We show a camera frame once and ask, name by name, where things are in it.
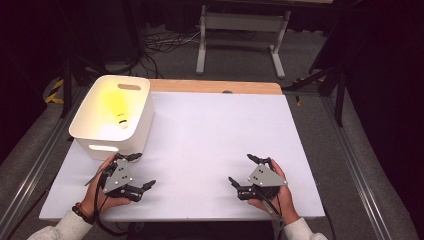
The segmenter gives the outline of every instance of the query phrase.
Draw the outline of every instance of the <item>white tabletop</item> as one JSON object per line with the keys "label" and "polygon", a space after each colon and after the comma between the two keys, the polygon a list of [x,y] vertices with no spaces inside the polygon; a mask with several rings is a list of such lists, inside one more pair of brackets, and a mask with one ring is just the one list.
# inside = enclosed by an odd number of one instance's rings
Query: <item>white tabletop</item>
{"label": "white tabletop", "polygon": [[[140,161],[141,187],[156,180],[138,203],[102,214],[107,221],[232,221],[270,217],[237,198],[256,164],[246,154],[275,159],[286,173],[296,210],[324,216],[321,200],[284,95],[152,93],[155,116]],[[74,141],[43,205],[40,219],[61,219],[81,201],[100,161]]]}

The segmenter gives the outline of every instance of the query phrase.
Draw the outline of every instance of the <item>white sleeve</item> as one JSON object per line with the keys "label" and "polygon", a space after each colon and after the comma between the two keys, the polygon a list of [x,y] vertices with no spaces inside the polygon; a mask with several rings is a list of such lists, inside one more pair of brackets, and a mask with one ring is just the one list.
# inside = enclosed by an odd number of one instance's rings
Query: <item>white sleeve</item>
{"label": "white sleeve", "polygon": [[297,221],[284,227],[287,239],[289,240],[326,240],[321,233],[313,233],[306,223],[305,219],[299,218]]}
{"label": "white sleeve", "polygon": [[80,240],[93,225],[86,223],[81,217],[77,216],[74,212],[69,211],[56,227],[48,226],[38,232],[32,234],[29,240]]}

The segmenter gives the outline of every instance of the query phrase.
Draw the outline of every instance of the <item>person's hand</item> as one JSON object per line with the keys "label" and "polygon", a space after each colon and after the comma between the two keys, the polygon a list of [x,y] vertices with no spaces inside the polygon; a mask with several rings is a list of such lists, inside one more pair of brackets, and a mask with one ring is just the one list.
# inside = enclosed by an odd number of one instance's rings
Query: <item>person's hand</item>
{"label": "person's hand", "polygon": [[[281,170],[280,166],[278,166],[278,164],[274,160],[271,161],[271,164],[274,167],[275,172],[284,179],[286,179],[283,170]],[[277,197],[275,197],[271,202],[274,205],[275,209],[277,209],[278,211],[280,211],[281,209],[281,215],[284,219],[285,224],[288,225],[294,221],[297,221],[300,217],[294,209],[292,195],[290,189],[287,186],[281,186],[280,192],[278,193],[278,199]],[[268,212],[267,208],[261,200],[249,199],[247,202],[252,206],[255,206],[265,212]]]}
{"label": "person's hand", "polygon": [[[115,154],[112,154],[106,161],[103,162],[102,165],[100,165],[97,172],[100,172],[102,169],[107,167],[115,158]],[[90,215],[87,217],[93,216],[94,213],[94,198],[96,195],[96,187],[97,183],[99,182],[101,174],[97,174],[96,178],[93,179],[90,182],[90,185],[88,186],[87,193],[84,197],[84,200],[81,202],[81,209],[83,210],[84,214]],[[100,208],[103,204],[103,202],[106,199],[106,195],[103,193],[102,189],[99,190],[99,196],[97,198],[97,207]],[[106,202],[104,203],[103,207],[101,208],[100,212],[104,212],[108,210],[111,207],[121,206],[121,205],[128,205],[131,203],[131,200],[128,198],[107,198]]]}

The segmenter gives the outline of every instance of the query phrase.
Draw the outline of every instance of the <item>person's arm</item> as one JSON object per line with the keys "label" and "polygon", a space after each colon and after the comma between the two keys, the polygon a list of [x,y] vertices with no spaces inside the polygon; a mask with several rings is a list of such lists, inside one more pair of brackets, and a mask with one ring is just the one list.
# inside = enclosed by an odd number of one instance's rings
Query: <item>person's arm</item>
{"label": "person's arm", "polygon": [[[115,154],[110,156],[100,165],[98,172],[107,167],[115,158]],[[94,199],[96,195],[97,183],[99,182],[100,174],[93,179],[88,186],[87,193],[81,203],[76,203],[73,210],[70,210],[65,217],[55,227],[45,227],[38,232],[32,234],[28,239],[82,239],[93,226],[94,215]],[[100,212],[104,212],[111,207],[128,205],[131,201],[128,198],[107,198],[103,191],[99,191],[97,206],[101,206]]]}
{"label": "person's arm", "polygon": [[[282,178],[286,179],[283,170],[278,166],[278,164],[272,160],[272,166],[275,169],[275,172],[280,175]],[[274,198],[272,201],[275,209],[281,209],[281,216],[284,219],[284,232],[289,240],[297,239],[316,239],[324,240],[327,239],[321,233],[314,234],[309,228],[308,224],[303,218],[297,214],[296,209],[294,208],[292,195],[288,186],[281,186],[280,192],[278,193],[278,200]],[[258,199],[249,199],[248,203],[252,206],[255,206],[263,211],[267,211],[267,208]]]}

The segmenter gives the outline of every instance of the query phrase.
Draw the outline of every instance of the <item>white plastic bin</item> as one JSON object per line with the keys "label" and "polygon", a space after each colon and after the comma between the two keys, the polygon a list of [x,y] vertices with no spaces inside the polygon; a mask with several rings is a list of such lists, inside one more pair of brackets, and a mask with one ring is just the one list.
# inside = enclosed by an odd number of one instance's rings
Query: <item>white plastic bin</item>
{"label": "white plastic bin", "polygon": [[153,115],[149,80],[106,75],[91,87],[69,133],[93,159],[143,153]]}

